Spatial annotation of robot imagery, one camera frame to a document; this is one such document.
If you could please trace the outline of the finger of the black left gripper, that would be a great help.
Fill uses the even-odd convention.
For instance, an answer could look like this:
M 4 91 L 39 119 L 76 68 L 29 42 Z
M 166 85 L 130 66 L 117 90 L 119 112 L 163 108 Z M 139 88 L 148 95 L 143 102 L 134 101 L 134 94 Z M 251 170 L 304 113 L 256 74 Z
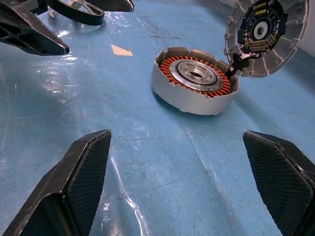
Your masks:
M 69 47 L 37 17 L 47 10 L 45 0 L 1 0 L 1 43 L 39 56 L 68 54 Z
M 134 4 L 131 0 L 100 0 L 98 7 L 104 11 L 133 12 Z

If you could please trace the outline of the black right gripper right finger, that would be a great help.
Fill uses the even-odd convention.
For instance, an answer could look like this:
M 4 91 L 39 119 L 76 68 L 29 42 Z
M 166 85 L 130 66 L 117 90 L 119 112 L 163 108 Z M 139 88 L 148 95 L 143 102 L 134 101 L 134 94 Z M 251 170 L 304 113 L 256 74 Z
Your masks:
M 315 234 L 315 166 L 292 142 L 246 130 L 256 187 L 284 236 Z

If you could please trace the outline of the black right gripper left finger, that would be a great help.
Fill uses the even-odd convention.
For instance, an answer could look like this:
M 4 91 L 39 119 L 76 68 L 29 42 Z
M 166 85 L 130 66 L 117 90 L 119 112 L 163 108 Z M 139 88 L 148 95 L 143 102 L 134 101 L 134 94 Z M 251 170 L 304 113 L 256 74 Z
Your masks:
M 103 191 L 111 131 L 74 141 L 39 181 L 5 236 L 87 236 Z

